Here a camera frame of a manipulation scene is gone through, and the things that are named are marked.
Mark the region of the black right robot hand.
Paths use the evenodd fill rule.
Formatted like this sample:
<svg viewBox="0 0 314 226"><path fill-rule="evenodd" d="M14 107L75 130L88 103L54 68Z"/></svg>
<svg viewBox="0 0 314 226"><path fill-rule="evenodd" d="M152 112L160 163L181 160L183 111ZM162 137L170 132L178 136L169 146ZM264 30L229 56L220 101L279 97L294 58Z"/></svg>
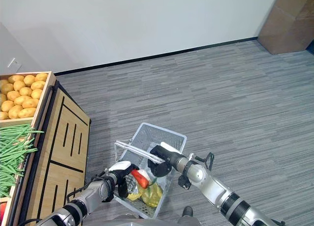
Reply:
<svg viewBox="0 0 314 226"><path fill-rule="evenodd" d="M150 154L154 160L148 159L147 166L153 176L158 178L169 174L172 168L177 167L177 161L183 157L181 152L165 142L156 145Z"/></svg>

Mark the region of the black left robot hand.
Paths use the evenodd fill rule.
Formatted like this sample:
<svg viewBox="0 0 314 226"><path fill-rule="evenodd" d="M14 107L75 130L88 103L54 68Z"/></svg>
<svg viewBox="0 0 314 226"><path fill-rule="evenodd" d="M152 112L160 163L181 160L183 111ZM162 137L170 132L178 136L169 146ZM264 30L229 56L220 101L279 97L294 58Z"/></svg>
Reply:
<svg viewBox="0 0 314 226"><path fill-rule="evenodd" d="M126 182L126 176L129 175L133 170L139 170L139 167L132 164L130 161L120 161L111 166L108 171L115 175L118 185L118 195L121 198L127 198L128 186Z"/></svg>

